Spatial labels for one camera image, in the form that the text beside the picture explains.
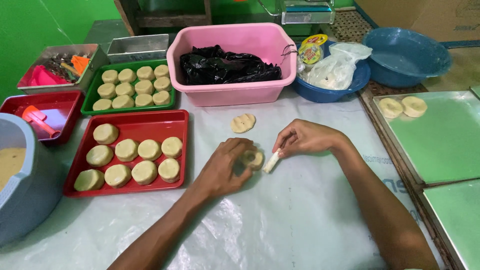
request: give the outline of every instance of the green baking sheet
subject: green baking sheet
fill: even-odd
[[[82,105],[81,112],[84,115],[99,115],[99,114],[110,114],[110,113],[120,113],[120,112],[136,112],[136,111],[148,111],[148,110],[169,110],[175,105],[175,95],[176,90],[172,87],[170,91],[170,103],[163,104],[163,105],[152,105],[152,106],[142,106],[142,107],[132,107],[132,108],[122,108],[122,109],[109,109],[109,110],[93,110],[93,104],[101,99],[100,95],[97,93],[97,89],[100,85],[103,84],[102,81],[102,74],[104,71],[107,70],[116,70],[120,73],[120,71],[129,68],[133,71],[137,71],[139,68],[144,66],[150,66],[152,69],[155,69],[159,65],[166,65],[166,59],[159,59],[159,60],[145,60],[145,61],[136,61],[136,62],[128,62],[128,63],[119,63],[119,64],[112,64],[112,65],[105,65],[99,68],[93,77],[92,83],[88,88],[87,95],[85,96],[85,101]],[[137,78],[132,85],[135,86],[140,80]]]
[[[383,98],[406,96],[423,99],[425,114],[411,118],[402,113],[385,121],[420,179],[429,184],[480,177],[479,99],[470,91],[445,91],[373,101],[378,106]]]
[[[480,180],[426,188],[423,194],[465,269],[480,269]]]

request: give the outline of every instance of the hand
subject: hand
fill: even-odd
[[[256,151],[253,141],[245,138],[230,138],[220,143],[193,184],[209,198],[217,198],[238,191],[252,176],[246,168],[242,175],[233,173],[233,164],[246,150]]]
[[[278,148],[280,158],[298,153],[322,152],[334,147],[339,141],[348,138],[340,131],[328,126],[295,119],[276,138],[273,152]]]

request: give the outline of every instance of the red tray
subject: red tray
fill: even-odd
[[[103,167],[90,166],[85,157],[92,147],[98,145],[98,143],[93,139],[93,130],[95,130],[95,128],[99,125],[105,123],[112,124],[119,129],[119,137],[117,140],[108,145],[108,147],[112,148],[112,150],[115,150],[117,143],[124,139],[132,139],[140,143],[146,139],[163,142],[168,137],[178,137],[183,142],[181,156],[177,158],[178,162],[180,163],[180,179],[175,183],[167,183],[160,178],[160,175],[158,175],[151,184],[139,185],[133,178],[131,178],[127,184],[121,188],[113,188],[105,183],[99,190],[76,191],[73,188],[73,184],[75,183],[78,174],[82,171],[96,169],[105,173],[107,168],[116,164],[123,164],[130,169],[133,169],[137,163],[143,161],[143,159],[138,156],[130,162],[122,162],[118,160],[117,156],[114,155],[112,161]],[[118,193],[154,191],[181,186],[185,177],[187,128],[188,112],[186,110],[129,112],[93,116],[88,122],[84,136],[80,142],[80,145],[78,146],[77,153],[75,154],[72,166],[68,172],[67,180],[63,185],[63,194],[68,197],[87,197]],[[157,160],[154,161],[154,163],[158,167],[159,164],[165,159],[165,155],[162,154]]]
[[[78,117],[81,115],[80,108],[84,102],[84,96],[80,91],[50,92],[34,95],[15,96],[7,98],[0,112],[14,114],[22,117],[22,114],[30,105],[42,111],[47,118],[46,124],[54,130],[60,130],[60,134],[50,138],[50,134],[43,130],[35,122],[30,122],[39,141],[46,146],[64,144],[70,138]]]

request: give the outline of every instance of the black plastic bag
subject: black plastic bag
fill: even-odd
[[[193,47],[180,56],[180,67],[188,85],[219,85],[282,79],[279,66],[267,64],[249,53],[224,52],[219,45]]]

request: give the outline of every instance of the pink plastic container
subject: pink plastic container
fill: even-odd
[[[180,70],[180,55],[197,48],[220,45],[224,51],[251,53],[267,64],[273,63],[282,69],[282,79],[276,81],[222,84],[185,85]],[[278,25],[272,23],[208,25],[182,29],[167,51],[168,70],[172,86],[185,92],[190,102],[197,107],[222,106],[273,102],[284,86],[296,76],[297,54],[282,56],[287,45],[295,45]],[[286,51],[295,49],[291,46]]]

